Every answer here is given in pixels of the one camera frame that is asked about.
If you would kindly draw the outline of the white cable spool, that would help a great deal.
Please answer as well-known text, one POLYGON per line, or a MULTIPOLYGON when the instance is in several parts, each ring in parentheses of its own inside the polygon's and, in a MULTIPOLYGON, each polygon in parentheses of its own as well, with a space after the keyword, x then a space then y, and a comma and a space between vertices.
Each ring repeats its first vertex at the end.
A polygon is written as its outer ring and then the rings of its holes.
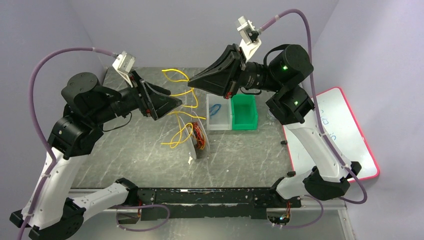
POLYGON ((188 163, 206 159, 210 153, 210 142, 200 120, 190 122, 183 130, 184 143, 188 147, 188 163))

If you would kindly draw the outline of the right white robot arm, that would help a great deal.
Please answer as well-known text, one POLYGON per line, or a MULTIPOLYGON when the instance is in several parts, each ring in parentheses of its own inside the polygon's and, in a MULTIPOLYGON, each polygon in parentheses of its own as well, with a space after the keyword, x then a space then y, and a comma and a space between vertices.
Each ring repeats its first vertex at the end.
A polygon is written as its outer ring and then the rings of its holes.
POLYGON ((314 162, 307 171, 278 180, 274 190, 285 200, 341 198, 350 188, 349 179, 362 167, 341 154, 322 125, 317 105, 300 86, 314 70, 307 51, 298 44, 282 44, 273 51, 276 57, 271 61, 247 62, 240 47, 228 45, 212 65, 189 79, 188 86, 225 99, 233 98, 241 88, 272 92, 267 107, 314 162))

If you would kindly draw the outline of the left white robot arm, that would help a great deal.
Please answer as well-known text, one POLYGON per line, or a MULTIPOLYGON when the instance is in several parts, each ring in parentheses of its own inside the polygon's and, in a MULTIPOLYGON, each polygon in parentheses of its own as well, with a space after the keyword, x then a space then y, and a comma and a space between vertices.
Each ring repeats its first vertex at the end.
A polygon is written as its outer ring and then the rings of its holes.
POLYGON ((140 206, 138 186, 124 177, 82 197, 71 198, 69 191, 104 135, 105 123, 118 117, 131 118, 135 110, 158 120, 182 104, 169 90, 143 80, 136 71, 130 72, 126 88, 120 90, 101 85, 93 73, 78 73, 61 95, 66 105, 48 137, 36 189, 27 205, 9 218, 21 230, 29 228, 32 240, 66 240, 106 209, 140 206))

